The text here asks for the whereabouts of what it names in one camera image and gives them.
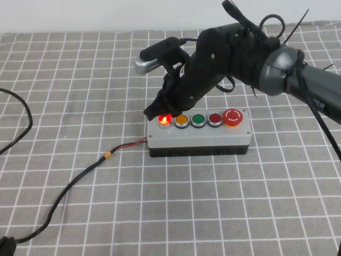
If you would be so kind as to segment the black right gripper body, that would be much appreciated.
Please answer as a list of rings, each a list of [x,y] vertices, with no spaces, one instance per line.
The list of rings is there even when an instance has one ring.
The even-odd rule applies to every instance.
[[[199,34],[196,51],[185,62],[184,74],[176,71],[175,111],[194,107],[228,74],[230,56],[240,32],[240,26],[220,26]]]

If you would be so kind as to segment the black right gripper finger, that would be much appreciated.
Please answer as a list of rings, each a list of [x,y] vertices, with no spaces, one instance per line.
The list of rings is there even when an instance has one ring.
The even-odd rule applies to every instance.
[[[183,85],[179,69],[167,73],[164,77],[162,88],[157,94],[156,105],[158,107],[182,107],[184,97]]]
[[[160,115],[174,115],[181,112],[184,108],[182,94],[180,85],[163,87],[143,113],[148,119],[154,119]]]

